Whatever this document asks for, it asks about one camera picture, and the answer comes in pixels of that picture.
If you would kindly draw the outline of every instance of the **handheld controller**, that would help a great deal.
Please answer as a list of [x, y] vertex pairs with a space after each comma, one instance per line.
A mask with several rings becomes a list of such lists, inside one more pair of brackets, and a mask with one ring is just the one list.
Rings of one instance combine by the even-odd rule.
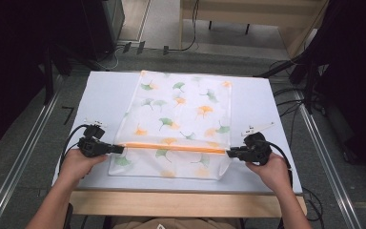
[[244, 141], [246, 146], [231, 147], [231, 150], [227, 151], [228, 157], [237, 157], [239, 160], [247, 162], [258, 162], [260, 165], [265, 165], [269, 161], [272, 148], [262, 133], [248, 135]]
[[96, 125], [89, 126], [84, 137], [79, 138], [77, 146], [86, 157], [101, 156], [108, 153], [122, 154], [124, 147], [104, 143], [99, 139], [105, 132]]

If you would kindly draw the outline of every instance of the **person's right hand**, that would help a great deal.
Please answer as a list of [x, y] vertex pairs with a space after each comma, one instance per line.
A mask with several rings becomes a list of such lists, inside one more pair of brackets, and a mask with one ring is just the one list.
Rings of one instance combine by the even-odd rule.
[[107, 155], [85, 157], [79, 149], [71, 149], [62, 164], [59, 178], [63, 178], [69, 183], [77, 184], [79, 179], [88, 174], [95, 164], [106, 159]]
[[284, 187], [291, 188], [287, 165], [282, 156], [271, 153], [269, 161], [265, 165], [255, 165], [251, 162], [246, 162], [246, 166], [258, 174], [266, 186], [275, 193]]

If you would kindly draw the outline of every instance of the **metal frame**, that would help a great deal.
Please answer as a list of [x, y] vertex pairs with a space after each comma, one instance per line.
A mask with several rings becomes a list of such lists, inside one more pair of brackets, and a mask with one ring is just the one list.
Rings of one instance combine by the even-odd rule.
[[[296, 99], [303, 98], [302, 93], [295, 93]], [[344, 188], [341, 178], [336, 170], [335, 165], [326, 149], [325, 143], [320, 135], [320, 132], [315, 124], [314, 117], [308, 113], [304, 105], [300, 107], [303, 119], [314, 142], [320, 162], [325, 170], [326, 176], [335, 194], [335, 199], [340, 208], [340, 211], [345, 219], [348, 228], [362, 228], [359, 219], [356, 215], [355, 208], [349, 195]]]
[[10, 197], [13, 194], [14, 189], [16, 188], [16, 185], [23, 174], [23, 171], [26, 168], [26, 165], [29, 162], [34, 146], [36, 145], [41, 133], [43, 132], [44, 127], [46, 126], [47, 121], [50, 118], [52, 109], [54, 108], [55, 103], [58, 99], [58, 95], [64, 85], [64, 81], [65, 80], [61, 75], [57, 76], [55, 82], [57, 90], [54, 92], [54, 95], [50, 102], [45, 105], [41, 110], [40, 115], [37, 117], [37, 120], [31, 128], [25, 144], [20, 150], [17, 159], [14, 161], [4, 183], [0, 188], [0, 218], [5, 211], [8, 202], [10, 201]]

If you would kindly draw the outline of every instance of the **wooden board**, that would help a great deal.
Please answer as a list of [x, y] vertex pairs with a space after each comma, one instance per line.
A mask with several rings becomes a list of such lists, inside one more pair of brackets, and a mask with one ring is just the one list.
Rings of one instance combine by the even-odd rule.
[[[304, 198], [297, 196], [307, 213]], [[74, 191], [73, 213], [101, 216], [280, 218], [275, 196], [134, 191]]]

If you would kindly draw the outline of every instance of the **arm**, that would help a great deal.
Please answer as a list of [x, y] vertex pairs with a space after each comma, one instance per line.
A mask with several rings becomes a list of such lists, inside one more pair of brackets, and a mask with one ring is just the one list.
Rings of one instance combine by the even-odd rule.
[[106, 156], [87, 158], [79, 150], [70, 150], [61, 167], [61, 173], [27, 228], [63, 228], [72, 190], [93, 165]]
[[270, 154], [267, 164], [258, 166], [247, 162], [246, 166], [257, 173], [277, 196], [286, 229], [312, 228], [296, 200], [283, 157]]

